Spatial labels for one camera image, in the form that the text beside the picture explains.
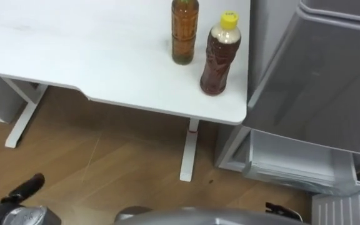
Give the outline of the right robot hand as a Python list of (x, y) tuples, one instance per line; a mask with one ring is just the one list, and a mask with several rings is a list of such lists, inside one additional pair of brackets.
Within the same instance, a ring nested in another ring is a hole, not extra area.
[(271, 202), (266, 202), (265, 207), (266, 207), (267, 213), (284, 216), (284, 217), (294, 219), (294, 220), (297, 220), (297, 221), (300, 221), (303, 223), (302, 216), (298, 212), (296, 212), (292, 209), (286, 208), (281, 205), (273, 204)]

